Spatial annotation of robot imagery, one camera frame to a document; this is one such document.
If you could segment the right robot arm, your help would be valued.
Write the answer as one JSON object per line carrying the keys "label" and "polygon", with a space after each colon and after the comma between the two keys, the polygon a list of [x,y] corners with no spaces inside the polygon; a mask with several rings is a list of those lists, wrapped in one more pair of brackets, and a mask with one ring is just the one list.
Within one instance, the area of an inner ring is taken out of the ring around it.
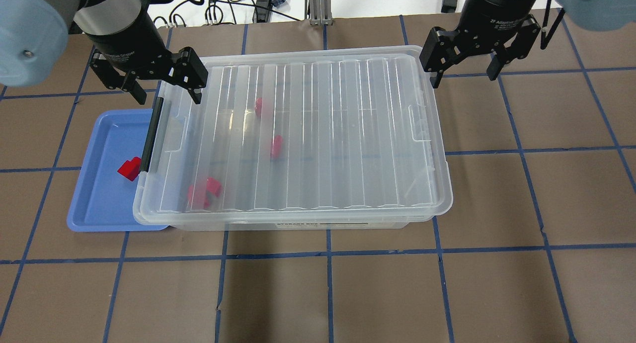
{"label": "right robot arm", "polygon": [[526,58],[536,40],[546,49],[565,15],[577,26],[593,32],[607,32],[633,23],[636,0],[547,0],[561,5],[554,22],[549,10],[539,23],[531,14],[536,0],[465,0],[454,30],[433,27],[420,52],[423,70],[431,74],[437,88],[444,73],[473,56],[492,54],[486,74],[495,80],[514,60]]}

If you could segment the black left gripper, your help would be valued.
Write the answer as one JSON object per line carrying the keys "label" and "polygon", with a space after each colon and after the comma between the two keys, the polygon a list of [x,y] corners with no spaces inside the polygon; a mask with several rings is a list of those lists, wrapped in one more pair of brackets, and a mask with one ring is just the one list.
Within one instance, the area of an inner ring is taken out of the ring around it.
{"label": "black left gripper", "polygon": [[145,105],[147,94],[137,80],[164,81],[188,90],[195,104],[202,102],[208,81],[202,60],[189,46],[170,52],[145,11],[120,32],[88,37],[95,46],[89,66],[105,87],[121,89]]}

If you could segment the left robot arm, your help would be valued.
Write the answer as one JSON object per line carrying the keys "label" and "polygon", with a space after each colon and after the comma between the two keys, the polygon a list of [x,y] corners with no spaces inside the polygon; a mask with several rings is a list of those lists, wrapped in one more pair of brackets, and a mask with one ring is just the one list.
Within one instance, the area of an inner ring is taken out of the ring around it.
{"label": "left robot arm", "polygon": [[109,89],[146,101],[139,81],[163,81],[200,104],[208,71],[193,48],[168,50],[141,0],[0,0],[1,83],[43,82],[76,24],[94,45],[89,66]]}

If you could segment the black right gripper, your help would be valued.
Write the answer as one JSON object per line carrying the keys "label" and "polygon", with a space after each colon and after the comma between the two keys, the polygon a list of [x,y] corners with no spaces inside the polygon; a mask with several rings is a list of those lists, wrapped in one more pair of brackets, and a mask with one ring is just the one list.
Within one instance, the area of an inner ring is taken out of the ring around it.
{"label": "black right gripper", "polygon": [[444,73],[468,57],[494,53],[486,69],[490,81],[505,65],[526,58],[540,32],[531,9],[536,0],[466,0],[453,30],[434,26],[419,55],[437,89]]}

